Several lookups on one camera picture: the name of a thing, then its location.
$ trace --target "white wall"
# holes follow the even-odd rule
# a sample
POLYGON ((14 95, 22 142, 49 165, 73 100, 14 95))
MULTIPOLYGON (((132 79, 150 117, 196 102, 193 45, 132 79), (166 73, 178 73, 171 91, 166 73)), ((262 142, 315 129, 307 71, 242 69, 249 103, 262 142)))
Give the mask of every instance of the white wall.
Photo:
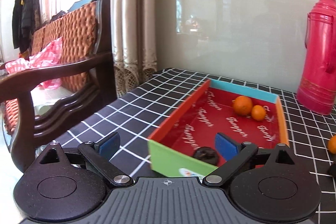
POLYGON ((1 21, 1 46, 4 61, 18 59, 19 49, 14 49, 12 33, 12 16, 15 0, 0 0, 1 21))
POLYGON ((176 32, 176 0, 156 0, 159 69, 178 67, 295 92, 302 73, 307 13, 318 0, 182 0, 200 38, 176 32))

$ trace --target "small orange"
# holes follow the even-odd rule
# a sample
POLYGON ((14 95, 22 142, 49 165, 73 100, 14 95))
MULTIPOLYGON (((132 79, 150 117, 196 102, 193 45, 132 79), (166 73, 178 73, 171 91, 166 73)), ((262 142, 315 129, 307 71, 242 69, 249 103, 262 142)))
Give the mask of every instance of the small orange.
POLYGON ((332 154, 336 154, 336 135, 331 137, 328 142, 328 150, 332 154))
POLYGON ((266 110, 262 106, 255 105, 252 108, 251 116, 252 116, 253 119, 260 122, 265 118, 266 110))
POLYGON ((253 103, 251 98, 242 95, 233 101, 232 107, 236 114, 247 116, 251 113, 253 103))

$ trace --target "table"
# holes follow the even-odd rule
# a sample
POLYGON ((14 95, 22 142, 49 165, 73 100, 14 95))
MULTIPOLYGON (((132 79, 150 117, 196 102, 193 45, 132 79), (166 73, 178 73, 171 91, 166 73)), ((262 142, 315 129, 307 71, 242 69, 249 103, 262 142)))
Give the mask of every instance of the table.
POLYGON ((96 142, 117 131, 120 134, 121 145, 110 162, 134 179, 139 176, 157 177, 158 174, 150 168, 147 137, 207 79, 227 81, 279 95, 290 145, 322 190, 321 204, 314 219, 318 224, 334 223, 336 186, 335 180, 328 175, 328 169, 330 164, 336 161, 336 157, 328 153, 326 145, 336 133, 336 109, 334 107, 328 116, 314 114, 298 104, 292 92, 246 81, 168 68, 157 72, 148 82, 82 121, 57 141, 63 147, 77 147, 79 143, 96 142))

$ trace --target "blue gripper pad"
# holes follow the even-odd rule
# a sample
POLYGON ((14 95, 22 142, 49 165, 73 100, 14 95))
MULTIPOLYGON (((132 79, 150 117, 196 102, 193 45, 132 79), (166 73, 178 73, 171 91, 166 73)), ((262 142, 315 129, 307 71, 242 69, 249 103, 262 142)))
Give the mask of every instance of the blue gripper pad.
POLYGON ((215 137, 215 149, 226 161, 228 161, 240 152, 241 145, 224 133, 217 133, 215 137))
POLYGON ((120 148, 120 136, 113 132, 99 141, 98 153, 105 159, 110 160, 120 148))

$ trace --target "green tray side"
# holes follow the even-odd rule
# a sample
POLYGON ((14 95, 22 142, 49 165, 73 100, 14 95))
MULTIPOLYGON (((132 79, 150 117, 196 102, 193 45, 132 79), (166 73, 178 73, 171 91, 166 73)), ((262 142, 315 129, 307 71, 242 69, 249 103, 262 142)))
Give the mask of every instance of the green tray side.
POLYGON ((182 177, 180 168, 206 176, 218 167, 177 152, 156 141, 148 140, 152 170, 167 177, 182 177))

